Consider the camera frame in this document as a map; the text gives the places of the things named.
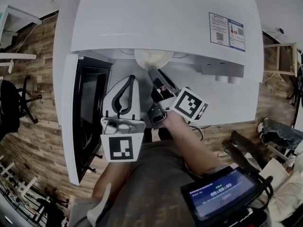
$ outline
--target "light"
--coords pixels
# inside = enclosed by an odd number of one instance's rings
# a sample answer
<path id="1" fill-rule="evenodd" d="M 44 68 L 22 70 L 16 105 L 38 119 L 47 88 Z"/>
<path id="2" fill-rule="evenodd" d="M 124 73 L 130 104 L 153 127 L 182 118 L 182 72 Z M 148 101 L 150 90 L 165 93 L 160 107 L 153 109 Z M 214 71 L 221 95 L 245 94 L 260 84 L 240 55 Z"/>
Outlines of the light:
<path id="1" fill-rule="evenodd" d="M 13 222 L 11 222 L 11 220 L 7 216 L 5 216 L 5 218 L 10 224 L 13 224 Z"/>

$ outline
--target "qr code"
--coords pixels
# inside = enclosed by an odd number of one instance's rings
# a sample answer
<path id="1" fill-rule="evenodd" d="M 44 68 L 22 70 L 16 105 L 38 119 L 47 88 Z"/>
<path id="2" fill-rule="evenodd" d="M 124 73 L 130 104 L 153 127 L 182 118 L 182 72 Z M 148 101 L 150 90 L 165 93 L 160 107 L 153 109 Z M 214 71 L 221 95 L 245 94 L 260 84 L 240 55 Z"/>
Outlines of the qr code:
<path id="1" fill-rule="evenodd" d="M 243 29 L 238 28 L 238 34 L 241 35 L 241 36 L 244 36 L 244 34 L 243 34 Z"/>
<path id="2" fill-rule="evenodd" d="M 224 41 L 224 36 L 222 33 L 217 32 L 217 40 Z"/>

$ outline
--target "shoe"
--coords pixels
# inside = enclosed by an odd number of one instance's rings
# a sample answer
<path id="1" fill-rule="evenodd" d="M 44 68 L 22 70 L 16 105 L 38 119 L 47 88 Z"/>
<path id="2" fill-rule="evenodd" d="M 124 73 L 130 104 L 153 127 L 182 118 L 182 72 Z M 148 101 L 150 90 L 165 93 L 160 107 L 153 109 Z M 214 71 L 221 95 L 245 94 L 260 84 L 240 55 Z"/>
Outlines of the shoe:
<path id="1" fill-rule="evenodd" d="M 264 118 L 263 121 L 258 125 L 258 127 L 257 127 L 258 133 L 262 133 L 263 132 L 263 125 L 264 125 L 264 121 L 265 120 L 268 120 L 268 118 Z"/>
<path id="2" fill-rule="evenodd" d="M 243 147 L 249 152 L 252 157 L 257 161 L 258 165 L 263 169 L 267 162 L 263 157 L 262 151 L 249 139 L 240 135 L 237 131 L 232 132 L 232 142 L 239 147 Z"/>
<path id="3" fill-rule="evenodd" d="M 223 151 L 228 154 L 231 159 L 242 169 L 248 169 L 249 171 L 255 171 L 256 169 L 248 162 L 242 152 L 233 146 L 230 141 L 222 142 Z"/>

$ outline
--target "label sticker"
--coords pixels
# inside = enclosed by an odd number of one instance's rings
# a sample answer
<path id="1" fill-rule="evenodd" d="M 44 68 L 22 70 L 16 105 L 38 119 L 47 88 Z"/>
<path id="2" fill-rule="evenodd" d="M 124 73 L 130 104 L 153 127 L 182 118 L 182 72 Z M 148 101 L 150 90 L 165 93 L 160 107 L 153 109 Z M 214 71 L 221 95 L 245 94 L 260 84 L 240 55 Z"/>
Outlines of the label sticker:
<path id="1" fill-rule="evenodd" d="M 245 52 L 244 26 L 228 19 L 230 47 Z"/>
<path id="2" fill-rule="evenodd" d="M 229 47 L 228 19 L 209 13 L 210 42 Z"/>

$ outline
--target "display screen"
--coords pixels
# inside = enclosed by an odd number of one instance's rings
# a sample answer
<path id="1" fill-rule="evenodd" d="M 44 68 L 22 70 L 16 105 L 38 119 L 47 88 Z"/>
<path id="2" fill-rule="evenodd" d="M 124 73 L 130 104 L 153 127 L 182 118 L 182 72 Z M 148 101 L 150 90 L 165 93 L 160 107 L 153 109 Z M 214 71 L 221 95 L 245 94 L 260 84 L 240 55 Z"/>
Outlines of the display screen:
<path id="1" fill-rule="evenodd" d="M 237 169 L 207 186 L 189 192 L 196 215 L 208 219 L 241 200 L 254 189 L 254 183 Z"/>

